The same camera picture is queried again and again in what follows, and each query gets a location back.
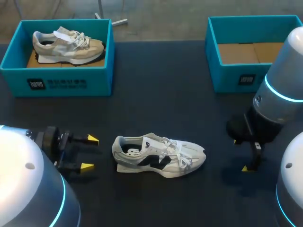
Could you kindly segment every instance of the shoe tongue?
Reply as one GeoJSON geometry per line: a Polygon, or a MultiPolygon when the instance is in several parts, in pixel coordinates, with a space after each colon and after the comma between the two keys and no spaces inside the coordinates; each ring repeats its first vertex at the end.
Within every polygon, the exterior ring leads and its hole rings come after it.
{"type": "Polygon", "coordinates": [[[66,28],[64,28],[62,26],[60,28],[58,28],[57,32],[60,32],[60,33],[66,34],[66,35],[69,35],[71,33],[71,31],[67,30],[66,28]]]}
{"type": "Polygon", "coordinates": [[[149,147],[153,147],[153,148],[156,148],[156,149],[165,149],[166,146],[164,145],[164,143],[161,143],[161,142],[158,142],[156,140],[153,140],[151,138],[148,138],[148,137],[143,137],[143,142],[142,142],[142,148],[141,148],[141,152],[145,152],[147,151],[147,149],[149,147]]]}
{"type": "Polygon", "coordinates": [[[62,39],[62,40],[67,41],[67,42],[72,42],[72,41],[75,40],[72,36],[69,36],[69,35],[67,35],[67,34],[64,34],[64,33],[58,32],[58,31],[54,31],[53,34],[54,34],[58,39],[62,39]]]}

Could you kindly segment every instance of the beige sneaker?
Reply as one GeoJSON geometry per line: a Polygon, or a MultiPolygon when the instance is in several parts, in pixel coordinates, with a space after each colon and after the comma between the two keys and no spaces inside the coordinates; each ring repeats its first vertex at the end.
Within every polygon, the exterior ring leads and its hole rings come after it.
{"type": "Polygon", "coordinates": [[[63,27],[52,34],[34,32],[33,46],[39,63],[69,62],[74,65],[96,60],[105,48],[102,41],[63,27]]]}

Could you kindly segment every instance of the concrete floor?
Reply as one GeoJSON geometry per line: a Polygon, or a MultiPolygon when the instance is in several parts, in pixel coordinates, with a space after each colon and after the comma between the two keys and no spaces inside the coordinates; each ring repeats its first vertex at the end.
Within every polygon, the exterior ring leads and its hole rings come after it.
{"type": "MultiPolygon", "coordinates": [[[[98,0],[17,0],[24,19],[94,18],[98,0]]],[[[302,0],[102,0],[105,18],[127,18],[116,41],[204,39],[209,16],[288,15],[303,18],[302,0]]],[[[14,0],[0,0],[0,43],[20,21],[14,0]]]]}

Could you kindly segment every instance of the glowing blue led ring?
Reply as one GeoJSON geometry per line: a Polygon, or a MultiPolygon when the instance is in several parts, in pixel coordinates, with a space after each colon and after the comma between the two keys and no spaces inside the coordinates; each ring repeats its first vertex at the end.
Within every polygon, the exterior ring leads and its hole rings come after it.
{"type": "Polygon", "coordinates": [[[60,175],[60,176],[62,178],[62,183],[63,183],[63,198],[62,198],[62,203],[61,203],[61,207],[60,207],[60,209],[59,209],[59,211],[58,211],[55,219],[53,220],[53,222],[51,223],[51,225],[49,227],[53,227],[56,224],[56,222],[57,222],[58,218],[60,217],[60,214],[61,214],[61,212],[63,210],[63,206],[64,206],[64,202],[65,202],[65,183],[64,183],[64,179],[63,179],[62,175],[60,175]]]}
{"type": "Polygon", "coordinates": [[[283,209],[282,209],[282,207],[281,207],[281,205],[280,205],[279,198],[278,198],[278,186],[276,187],[276,200],[278,201],[279,207],[280,207],[282,213],[284,214],[285,218],[287,219],[287,221],[288,221],[293,227],[296,227],[296,226],[289,220],[289,218],[286,216],[286,214],[284,213],[284,211],[283,211],[283,209]]]}
{"type": "Polygon", "coordinates": [[[279,96],[280,98],[283,98],[283,99],[285,99],[285,100],[287,100],[287,101],[290,101],[290,102],[303,103],[303,100],[296,100],[296,99],[288,98],[288,97],[286,97],[286,96],[284,96],[284,95],[278,93],[276,90],[274,90],[274,89],[269,85],[269,83],[268,83],[268,81],[267,81],[267,74],[266,74],[266,76],[265,76],[265,83],[266,83],[267,87],[268,87],[274,94],[276,94],[277,96],[279,96]]]}

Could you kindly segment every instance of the shoe sole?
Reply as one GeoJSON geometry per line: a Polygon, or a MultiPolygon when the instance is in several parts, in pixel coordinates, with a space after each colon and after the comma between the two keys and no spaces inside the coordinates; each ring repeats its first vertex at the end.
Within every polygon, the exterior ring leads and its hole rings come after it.
{"type": "Polygon", "coordinates": [[[61,57],[61,56],[45,56],[45,55],[39,55],[38,62],[39,63],[58,63],[58,62],[69,62],[73,65],[82,65],[82,64],[88,64],[91,61],[94,61],[96,58],[98,58],[100,54],[97,54],[95,56],[92,56],[90,58],[86,59],[71,59],[68,57],[61,57]]]}
{"type": "Polygon", "coordinates": [[[136,174],[136,173],[141,173],[141,172],[145,172],[145,171],[153,171],[153,172],[159,173],[160,175],[162,175],[162,176],[164,176],[166,178],[173,178],[173,177],[179,177],[179,176],[183,176],[183,175],[189,174],[189,173],[197,170],[201,165],[199,165],[196,168],[189,169],[187,171],[183,171],[183,172],[179,172],[179,173],[171,173],[171,172],[162,171],[162,170],[157,169],[157,168],[152,168],[150,166],[138,166],[137,168],[128,168],[126,166],[118,164],[117,165],[117,172],[119,172],[119,173],[136,174]]]}

